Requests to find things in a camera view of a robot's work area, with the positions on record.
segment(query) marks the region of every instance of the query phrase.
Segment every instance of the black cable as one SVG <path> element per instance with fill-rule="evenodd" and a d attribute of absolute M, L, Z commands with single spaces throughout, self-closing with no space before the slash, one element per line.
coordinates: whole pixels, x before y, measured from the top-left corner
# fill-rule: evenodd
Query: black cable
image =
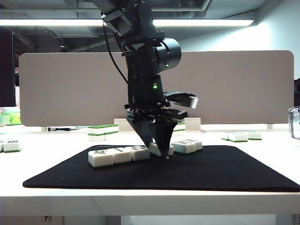
<path fill-rule="evenodd" d="M 113 55 L 112 55 L 111 49 L 110 49 L 110 47 L 109 47 L 108 38 L 107 38 L 107 33 L 106 33 L 106 29 L 105 29 L 105 25 L 104 25 L 104 24 L 103 24 L 103 32 L 104 32 L 105 42 L 106 42 L 106 46 L 107 46 L 107 50 L 108 50 L 109 56 L 111 57 L 114 66 L 117 68 L 118 72 L 121 74 L 121 76 L 123 77 L 123 79 L 124 79 L 124 81 L 126 82 L 126 84 L 128 84 L 128 81 L 127 81 L 126 77 L 123 75 L 123 73 L 122 73 L 121 70 L 119 69 L 119 67 L 118 67 L 118 65 L 117 65 L 117 63 L 116 63 L 116 61 L 113 59 Z"/>
<path fill-rule="evenodd" d="M 229 15 L 229 16 L 223 17 L 223 19 L 226 19 L 226 18 L 235 16 L 235 15 L 241 15 L 241 14 L 244 14 L 244 13 L 250 13 L 250 12 L 252 12 L 252 11 L 254 11 L 254 10 L 256 10 L 256 8 L 255 8 L 255 9 L 251 9 L 251 10 L 246 11 L 246 12 L 242 12 L 242 13 L 237 13 L 237 14 Z"/>

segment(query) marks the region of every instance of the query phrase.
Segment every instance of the tile symbol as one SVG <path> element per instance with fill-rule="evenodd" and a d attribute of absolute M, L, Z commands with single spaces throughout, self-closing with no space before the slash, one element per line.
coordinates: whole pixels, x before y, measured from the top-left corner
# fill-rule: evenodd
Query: tile symbol
<path fill-rule="evenodd" d="M 97 150 L 94 151 L 94 154 L 106 154 L 105 152 L 106 152 L 105 150 Z"/>

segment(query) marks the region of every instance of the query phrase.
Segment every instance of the pen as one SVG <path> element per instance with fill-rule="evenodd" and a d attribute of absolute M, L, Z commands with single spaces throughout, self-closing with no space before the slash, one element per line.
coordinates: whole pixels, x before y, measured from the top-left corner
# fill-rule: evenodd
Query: pen
<path fill-rule="evenodd" d="M 78 130 L 78 129 L 72 129 L 72 128 L 51 128 L 51 127 L 48 127 L 48 131 L 57 131 L 57 130 L 70 131 L 70 130 Z"/>

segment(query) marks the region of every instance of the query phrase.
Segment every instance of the screw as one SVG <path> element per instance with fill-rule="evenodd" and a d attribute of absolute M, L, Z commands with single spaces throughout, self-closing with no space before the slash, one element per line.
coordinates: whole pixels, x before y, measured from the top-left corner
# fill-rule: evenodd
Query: screw
<path fill-rule="evenodd" d="M 51 221 L 51 217 L 50 216 L 44 216 L 43 221 L 46 222 L 46 223 L 49 223 Z"/>

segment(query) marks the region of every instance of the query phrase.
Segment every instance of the gray partition panel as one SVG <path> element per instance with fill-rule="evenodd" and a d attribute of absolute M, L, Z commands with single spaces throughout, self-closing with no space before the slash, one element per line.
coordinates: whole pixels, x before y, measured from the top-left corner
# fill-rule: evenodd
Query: gray partition panel
<path fill-rule="evenodd" d="M 113 55 L 126 74 L 124 58 Z M 127 86 L 107 53 L 27 53 L 19 65 L 26 126 L 96 125 L 126 117 Z M 187 111 L 203 124 L 287 123 L 293 54 L 183 52 L 180 64 L 162 73 L 162 81 L 164 91 L 199 97 L 198 107 Z"/>

